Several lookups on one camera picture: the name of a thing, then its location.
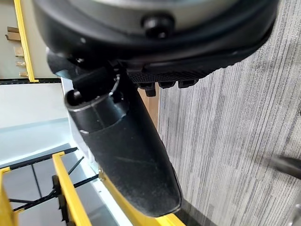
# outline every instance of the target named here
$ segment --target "black metal bar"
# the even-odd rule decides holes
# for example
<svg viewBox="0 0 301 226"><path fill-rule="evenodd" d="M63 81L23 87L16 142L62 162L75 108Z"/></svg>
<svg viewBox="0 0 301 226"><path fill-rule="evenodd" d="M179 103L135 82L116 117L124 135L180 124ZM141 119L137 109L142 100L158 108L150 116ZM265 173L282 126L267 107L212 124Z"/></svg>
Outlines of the black metal bar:
<svg viewBox="0 0 301 226"><path fill-rule="evenodd" d="M68 172L68 175L70 175L70 174L75 170L75 168L80 164L80 162L81 162L83 159L84 159L84 156L81 157L81 159L78 160L78 161L75 163L74 166L72 166L72 168L71 168L71 169L69 170L69 172ZM52 195L54 192L55 192L55 189L53 189L53 190L49 193L48 196Z"/></svg>
<svg viewBox="0 0 301 226"><path fill-rule="evenodd" d="M98 174L94 175L93 177L90 177L90 178L87 178L85 180L82 180L80 182L77 182L73 186L75 188L77 188L77 187L82 186L82 185L84 185L86 183L89 183L89 182L91 182L91 181L93 181L93 180L95 180L97 178L98 178ZM48 195L48 196L45 196L43 198L37 199L37 200L33 201L33 203L28 203L28 204L25 204L23 206L17 207L13 211L17 211L17 210L21 210L21 209L27 210L27 209L29 209L31 207L39 205L39 204L41 204L43 202L46 202L46 201L48 201L48 200L50 200L52 198L55 198L55 197L57 197L57 195L55 193L53 193L51 196Z"/></svg>
<svg viewBox="0 0 301 226"><path fill-rule="evenodd" d="M34 203L34 201L29 200L21 200L21 199L9 199L10 202L18 202L18 203Z"/></svg>
<svg viewBox="0 0 301 226"><path fill-rule="evenodd" d="M77 147L73 147L73 148L69 148L69 149L66 149L66 150L59 151L59 152L65 152L65 154L68 154L68 153L74 152L76 150L77 150ZM59 152L54 152L52 154L46 154L46 155L41 156L41 157L37 157L37 158L34 158L34 159L19 162L19 163L10 165L9 167L10 167L10 170L15 170L15 169L20 168L20 167L32 165L32 164L35 164L35 163L40 162L40 161L45 161L45 160L51 159L53 154L59 153Z"/></svg>
<svg viewBox="0 0 301 226"><path fill-rule="evenodd" d="M59 78L37 78L38 82L31 82L29 79L0 79L0 85L17 85L17 84L41 84L41 83L62 83Z"/></svg>
<svg viewBox="0 0 301 226"><path fill-rule="evenodd" d="M82 185L84 185L84 184L86 184L86 183L89 183L89 182L91 182L92 180L95 180L95 179L97 179L97 178L98 178L98 174L96 174L96 175L93 176L93 177L90 177L90 178L87 178L87 179L85 179L85 180L82 180L82 181L80 181L80 182L77 182L77 183L75 183L73 186L74 186L75 188L77 188L77 187L82 186Z"/></svg>
<svg viewBox="0 0 301 226"><path fill-rule="evenodd" d="M41 192L41 189L40 189L40 185L39 185L39 182L38 182L38 179L37 179L37 175L36 175L36 171L34 170L34 167L33 165L31 165L32 167L32 172L33 172L33 175L34 175L34 179L36 181L36 184L37 184L37 187L38 187L38 191L39 191L39 194L40 194L40 198L42 198L42 192Z"/></svg>
<svg viewBox="0 0 301 226"><path fill-rule="evenodd" d="M75 170L75 168L80 164L80 162L81 162L83 159L84 159L84 156L81 157L81 159L78 160L78 161L75 163L74 166L72 166L72 168L71 168L71 169L69 170L69 172L68 172L68 175L70 175L70 174Z"/></svg>
<svg viewBox="0 0 301 226"><path fill-rule="evenodd" d="M31 207L39 205L39 204L41 204L43 202L46 202L46 201L48 201L50 199L53 199L55 197L56 197L56 194L52 194L52 196L50 196L50 197L48 197L48 196L42 197L40 199L37 199L37 200L33 201L33 203L28 203L28 204L25 204L23 206L19 206L19 207L15 208L13 211L17 211L17 210L21 210L21 209L27 210L27 209L29 209Z"/></svg>

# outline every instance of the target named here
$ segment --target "yellow railing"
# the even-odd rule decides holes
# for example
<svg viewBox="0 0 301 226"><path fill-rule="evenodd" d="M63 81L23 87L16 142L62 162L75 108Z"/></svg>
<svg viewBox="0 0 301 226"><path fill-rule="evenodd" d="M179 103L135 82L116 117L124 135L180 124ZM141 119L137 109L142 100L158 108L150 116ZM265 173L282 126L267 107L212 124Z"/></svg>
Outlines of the yellow railing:
<svg viewBox="0 0 301 226"><path fill-rule="evenodd" d="M0 169L0 226L17 226L17 212L13 212L3 186L3 174L10 168Z"/></svg>
<svg viewBox="0 0 301 226"><path fill-rule="evenodd" d="M29 54L29 49L28 49L28 44L27 44L21 2L20 2L20 0L14 0L14 3L15 3L17 23L18 23L19 33L20 33L20 37L21 37L21 45L23 47L24 60L26 62L26 70L28 73L28 78L29 78L29 81L31 81L31 82L39 82L39 80L34 78L34 74L33 74L32 61L30 59L30 54Z"/></svg>
<svg viewBox="0 0 301 226"><path fill-rule="evenodd" d="M70 180L68 172L64 167L61 156L65 153L60 152L52 155L53 164L55 166L56 174L60 181L62 193L66 198L70 217L76 226L92 226L91 222L85 212L83 205L75 191L73 183Z"/></svg>

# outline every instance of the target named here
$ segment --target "white panel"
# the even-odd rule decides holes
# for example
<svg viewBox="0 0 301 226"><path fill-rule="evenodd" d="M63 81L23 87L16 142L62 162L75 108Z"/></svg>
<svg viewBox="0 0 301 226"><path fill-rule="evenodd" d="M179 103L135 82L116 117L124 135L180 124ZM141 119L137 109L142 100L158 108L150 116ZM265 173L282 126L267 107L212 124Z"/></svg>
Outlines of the white panel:
<svg viewBox="0 0 301 226"><path fill-rule="evenodd" d="M0 86L0 128L67 117L60 83Z"/></svg>

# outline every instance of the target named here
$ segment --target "metal rod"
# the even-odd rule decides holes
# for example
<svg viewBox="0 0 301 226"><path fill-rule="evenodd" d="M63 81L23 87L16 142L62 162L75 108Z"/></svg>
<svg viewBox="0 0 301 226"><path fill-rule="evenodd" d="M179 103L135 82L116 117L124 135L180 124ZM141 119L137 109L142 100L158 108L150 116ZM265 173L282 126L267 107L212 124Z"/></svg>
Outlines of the metal rod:
<svg viewBox="0 0 301 226"><path fill-rule="evenodd" d="M81 186L81 185L84 185L84 184L86 184L86 183L89 183L89 182L91 182L92 180L95 180L95 179L97 179L97 178L98 178L98 174L94 175L93 177L90 177L90 178L87 178L87 179L85 179L85 180L82 180L82 181L80 181L80 182L78 182L78 183L75 183L73 186L74 186L74 188L77 188L77 187L79 187L79 186ZM14 211L21 210L21 209L27 210L27 209L29 209L29 208L31 208L31 207L34 207L34 206L36 206L36 205L39 205L39 204L41 204L41 203L43 203L43 202L46 202L46 201L48 201L48 200L50 200L50 199L52 199L52 198L55 198L55 197L57 197L57 195L56 195L55 193L53 193L53 194L51 194L51 195L47 195L47 196L45 196L45 197L42 197L42 198L37 199L37 200L35 200L35 201L32 201L32 203L28 203L28 204L25 204L25 205L23 205L23 206L17 207L17 208L14 209Z"/></svg>
<svg viewBox="0 0 301 226"><path fill-rule="evenodd" d="M42 198L42 192L41 192L41 189L40 189L40 186L39 186L39 182L38 182L38 179L37 179L37 175L36 175L36 171L34 170L34 167L33 165L32 166L32 172L33 172L33 175L34 175L34 179L36 181L36 184L37 184L37 187L38 187L38 191L39 191L39 194L40 194L40 198Z"/></svg>
<svg viewBox="0 0 301 226"><path fill-rule="evenodd" d="M66 149L66 150L59 151L59 152L65 152L65 154L68 154L68 153L71 153L71 152L75 152L76 150L77 150L77 147L73 147L73 148L69 148L69 149ZM52 155L55 154L55 153L46 154L46 155L41 156L41 157L37 157L37 158L34 158L34 159L30 159L30 160L27 160L27 161L23 161L23 162L19 162L19 163L10 165L9 166L10 170L15 170L15 169L20 168L20 167L32 165L32 164L35 164L35 163L40 162L40 161L45 161L45 160L51 159Z"/></svg>
<svg viewBox="0 0 301 226"><path fill-rule="evenodd" d="M82 185L84 185L84 184L86 184L86 183L89 183L89 182L91 182L92 180L95 180L95 179L97 179L97 178L98 178L98 174L96 174L96 175L93 176L93 177L90 177L90 178L87 178L87 179L85 179L85 180L82 180L82 181L80 181L80 182L77 182L77 183L75 183L73 186L74 186L75 188L77 188L77 187L82 186Z"/></svg>
<svg viewBox="0 0 301 226"><path fill-rule="evenodd" d="M71 168L71 169L69 170L69 172L68 172L68 175L70 175L70 174L75 170L75 168L80 164L80 162L81 162L83 159L84 159L84 156L81 157L81 159L78 160L78 161L75 163L74 166L72 166L72 168ZM47 196L51 196L54 192L55 192L55 189L52 189L52 191L51 191L51 192L49 193L49 195L47 195Z"/></svg>
<svg viewBox="0 0 301 226"><path fill-rule="evenodd" d="M81 159L78 160L78 161L75 163L75 165L69 170L68 175L70 175L70 174L75 170L75 168L80 164L80 162L81 162L83 159L84 159L84 156L81 157Z"/></svg>
<svg viewBox="0 0 301 226"><path fill-rule="evenodd" d="M48 201L48 200L50 200L52 198L55 198L55 197L56 197L55 194L53 194L52 196L49 196L49 197L48 196L42 197L40 199L37 199L37 200L33 201L32 203L28 203L28 204L25 204L23 206L19 206L19 207L15 208L13 211L17 211L17 210L21 210L21 209L27 210L27 209L29 209L31 207L39 205L39 204L41 204L43 202L46 202L46 201Z"/></svg>
<svg viewBox="0 0 301 226"><path fill-rule="evenodd" d="M19 203L34 203L34 201L21 200L21 199L9 199L10 202L19 202Z"/></svg>

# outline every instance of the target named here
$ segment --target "black plastic housing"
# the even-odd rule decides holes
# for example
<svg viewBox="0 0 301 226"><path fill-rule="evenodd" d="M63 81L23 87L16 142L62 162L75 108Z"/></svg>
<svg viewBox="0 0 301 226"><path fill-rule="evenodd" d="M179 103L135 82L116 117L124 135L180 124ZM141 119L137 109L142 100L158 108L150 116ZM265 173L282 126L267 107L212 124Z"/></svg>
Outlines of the black plastic housing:
<svg viewBox="0 0 301 226"><path fill-rule="evenodd" d="M248 57L269 38L278 2L241 0L205 24L159 40L106 27L68 0L34 0L34 8L56 54L84 59L86 67L118 60L133 82L149 83L197 80Z"/></svg>
<svg viewBox="0 0 301 226"><path fill-rule="evenodd" d="M90 102L72 90L65 105L97 162L135 208L150 217L175 212L181 190L137 88L126 75L115 88Z"/></svg>

